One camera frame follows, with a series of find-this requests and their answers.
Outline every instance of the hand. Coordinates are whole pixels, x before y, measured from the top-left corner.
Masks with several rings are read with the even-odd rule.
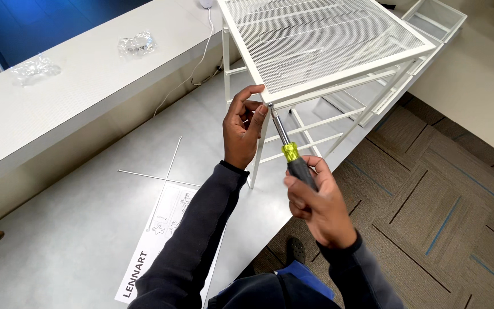
[[[310,172],[319,192],[286,172],[283,182],[289,188],[287,196],[291,213],[306,221],[314,238],[323,246],[331,249],[351,246],[357,238],[356,230],[348,217],[346,203],[327,163],[315,156],[302,158],[308,166],[316,169],[315,172],[310,169]]]
[[[224,161],[245,169],[255,157],[256,141],[268,108],[262,102],[247,100],[264,90],[264,85],[251,85],[241,90],[230,103],[222,122]]]

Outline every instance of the gray table surface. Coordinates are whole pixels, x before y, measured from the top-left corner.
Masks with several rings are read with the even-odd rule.
[[[252,83],[248,73],[231,80],[232,93]],[[323,99],[297,110],[305,124],[340,114]],[[0,308],[125,308],[113,297],[164,182],[117,170],[164,177],[182,135],[170,179],[202,184],[223,158],[226,111],[219,74],[2,219]],[[295,128],[291,115],[281,112],[286,129]],[[365,128],[358,126],[340,144],[327,158],[332,170],[384,114]],[[317,140],[344,131],[349,123],[344,119],[310,133]],[[267,136],[275,134],[270,126]],[[302,137],[292,140],[305,144]],[[330,144],[321,144],[320,151]],[[279,153],[280,146],[279,140],[266,144],[263,158]],[[243,187],[209,297],[230,284],[291,217],[282,183],[285,168],[283,158],[266,162],[255,188]]]

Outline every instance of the screwdriver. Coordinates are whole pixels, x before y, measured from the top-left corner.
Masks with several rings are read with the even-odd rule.
[[[314,179],[312,179],[312,174],[310,174],[310,168],[306,164],[306,161],[304,161],[304,159],[302,159],[298,154],[296,143],[289,141],[287,132],[283,129],[283,124],[281,123],[281,119],[279,119],[279,115],[274,108],[274,104],[268,104],[268,108],[272,114],[272,121],[274,121],[276,129],[278,130],[279,138],[281,138],[281,141],[283,142],[282,152],[287,159],[287,170],[292,176],[302,180],[305,184],[311,186],[312,189],[317,192],[318,189]]]

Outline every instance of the instruction manual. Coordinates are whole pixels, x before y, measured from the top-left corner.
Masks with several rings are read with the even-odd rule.
[[[141,239],[138,242],[136,250],[134,250],[131,262],[127,267],[127,272],[115,295],[115,300],[129,304],[137,297],[137,289],[134,285],[136,280],[152,266],[155,258],[163,249],[165,242],[171,238],[182,221],[182,216],[186,208],[188,208],[192,197],[197,192],[195,189],[165,183],[159,201],[150,214],[146,228],[142,231]],[[218,255],[219,250],[220,243],[218,244],[215,257]],[[200,292],[202,303],[205,303],[205,298],[207,297],[209,283],[215,269],[215,262],[216,258],[213,259],[209,274],[205,279],[205,286]]]

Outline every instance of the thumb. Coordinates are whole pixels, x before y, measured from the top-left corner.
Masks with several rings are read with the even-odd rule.
[[[249,129],[247,129],[247,135],[250,135],[251,138],[254,139],[257,139],[260,136],[262,124],[264,123],[264,118],[266,117],[267,113],[268,108],[264,106],[264,104],[256,108],[255,114],[251,118]]]
[[[294,193],[299,198],[303,199],[310,208],[319,205],[319,195],[302,180],[294,176],[286,176],[283,183],[289,188],[289,193]]]

